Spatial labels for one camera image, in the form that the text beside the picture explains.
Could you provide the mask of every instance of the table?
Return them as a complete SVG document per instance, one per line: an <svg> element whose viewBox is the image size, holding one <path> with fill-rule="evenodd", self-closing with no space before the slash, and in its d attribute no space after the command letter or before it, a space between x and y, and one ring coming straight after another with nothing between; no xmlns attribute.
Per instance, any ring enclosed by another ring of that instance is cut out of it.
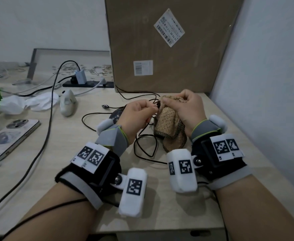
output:
<svg viewBox="0 0 294 241"><path fill-rule="evenodd" d="M292 184L274 168L265 156L205 94L201 93L200 95L204 102L207 117L211 114L216 114L227 122L228 133L234 134L240 148L245 153L246 158L244 161L252 167L253 173L259 181L271 191L294 217L294 187ZM124 96L132 97L133 94L124 93ZM55 184L54 177L57 172L69 163L86 142L95 142L97 134L81 123L81 117L90 112L108 112L108 110L101 107L102 104L119 107L129 102L121 98L114 89L95 89L84 96L77 97L77 100L79 101L77 111L69 118L65 118L60 114L59 106L54 107L51 135L45 152L38 159L28 181L4 201L6 205L1 205L0 234L4 234L13 227L30 207ZM0 167L0 197L20 180L40 150L47 133L49 113L49 111L33 112L25 110L20 115L0 114L0 124L2 126L18 118L36 118L42 123L27 140L22 142L2 161L2 166ZM102 114L88 116L85 122L95 128L107 116ZM152 132L152 129L148 128L146 132ZM154 139L143 138L140 144L148 152L152 152ZM132 145L120 159L124 174L131 167L143 168L148 173L142 217L139 219L122 218L117 213L116 207L105 204L98 212L97 221L92 228L92 232L191 230L224 227L217 203L207 188L200 187L196 193L190 194L175 193L169 185L167 165L138 159L133 153ZM161 146L158 147L155 159L166 160L165 151Z"/></svg>

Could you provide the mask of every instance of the wall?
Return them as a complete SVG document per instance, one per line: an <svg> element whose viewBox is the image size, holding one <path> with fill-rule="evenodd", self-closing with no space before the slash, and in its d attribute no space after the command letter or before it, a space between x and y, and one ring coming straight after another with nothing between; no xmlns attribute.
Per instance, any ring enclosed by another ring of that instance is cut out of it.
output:
<svg viewBox="0 0 294 241"><path fill-rule="evenodd" d="M294 185L294 0L245 0L211 98Z"/></svg>
<svg viewBox="0 0 294 241"><path fill-rule="evenodd" d="M0 0L0 61L33 48L109 50L104 0Z"/></svg>

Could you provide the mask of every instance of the person's right hand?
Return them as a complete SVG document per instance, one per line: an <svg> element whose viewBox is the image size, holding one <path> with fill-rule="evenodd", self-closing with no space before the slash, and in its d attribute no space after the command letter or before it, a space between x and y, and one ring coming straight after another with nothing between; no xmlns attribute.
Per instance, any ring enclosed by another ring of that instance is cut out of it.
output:
<svg viewBox="0 0 294 241"><path fill-rule="evenodd" d="M162 99L162 102L178 113L178 116L185 125L186 135L191 137L193 129L197 126L197 124L207 119L203 100L199 95L190 90L183 90L176 96L183 97L185 100L187 100L187 102L178 102L166 97Z"/></svg>

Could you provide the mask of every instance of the white tissue paper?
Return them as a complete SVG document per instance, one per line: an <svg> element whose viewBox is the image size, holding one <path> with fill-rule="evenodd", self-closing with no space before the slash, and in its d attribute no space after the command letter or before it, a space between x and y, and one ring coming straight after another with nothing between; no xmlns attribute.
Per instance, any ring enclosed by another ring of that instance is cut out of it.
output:
<svg viewBox="0 0 294 241"><path fill-rule="evenodd" d="M59 96L53 93L53 104L56 105L59 101ZM33 98L25 100L26 106L30 107L32 111L47 110L51 107L51 92L46 92Z"/></svg>
<svg viewBox="0 0 294 241"><path fill-rule="evenodd" d="M53 106L59 101L59 96L53 93ZM0 101L0 111L5 114L18 115L23 112L26 107L30 107L32 111L47 110L51 107L51 92L43 93L36 97L24 99L16 95L2 98Z"/></svg>

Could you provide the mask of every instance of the tan towel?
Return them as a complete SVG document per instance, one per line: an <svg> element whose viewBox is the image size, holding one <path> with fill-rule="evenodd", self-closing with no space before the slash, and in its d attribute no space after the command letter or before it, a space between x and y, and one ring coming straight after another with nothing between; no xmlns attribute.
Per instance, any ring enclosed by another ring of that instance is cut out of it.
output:
<svg viewBox="0 0 294 241"><path fill-rule="evenodd" d="M163 97L186 102L182 97L170 95ZM186 144L187 136L185 134L185 125L180 120L177 112L161 103L155 119L154 135L164 139L164 150L170 152L175 149L182 149Z"/></svg>

